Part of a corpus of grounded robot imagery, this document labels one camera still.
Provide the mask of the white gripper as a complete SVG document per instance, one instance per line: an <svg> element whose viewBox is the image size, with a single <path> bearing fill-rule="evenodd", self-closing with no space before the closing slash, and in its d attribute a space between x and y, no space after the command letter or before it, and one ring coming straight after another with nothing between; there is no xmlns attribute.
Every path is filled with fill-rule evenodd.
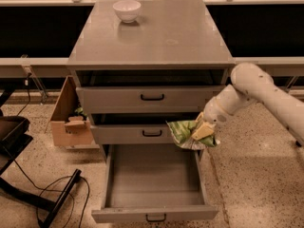
<svg viewBox="0 0 304 228"><path fill-rule="evenodd" d="M216 125L225 125L232 118L217 97L213 97L205 106L203 112L200 112L196 122L205 120L193 131L192 138L196 141L211 136L214 133Z"/></svg>

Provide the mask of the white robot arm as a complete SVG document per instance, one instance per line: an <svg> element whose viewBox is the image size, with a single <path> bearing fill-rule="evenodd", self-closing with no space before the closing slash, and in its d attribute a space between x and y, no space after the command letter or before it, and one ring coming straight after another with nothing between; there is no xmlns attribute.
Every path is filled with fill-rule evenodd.
<svg viewBox="0 0 304 228"><path fill-rule="evenodd" d="M231 84L213 97L198 115L192 138L211 136L216 125L226 124L239 109L253 101L262 103L275 118L304 144L304 103L278 88L272 77L259 66L241 63L230 74Z"/></svg>

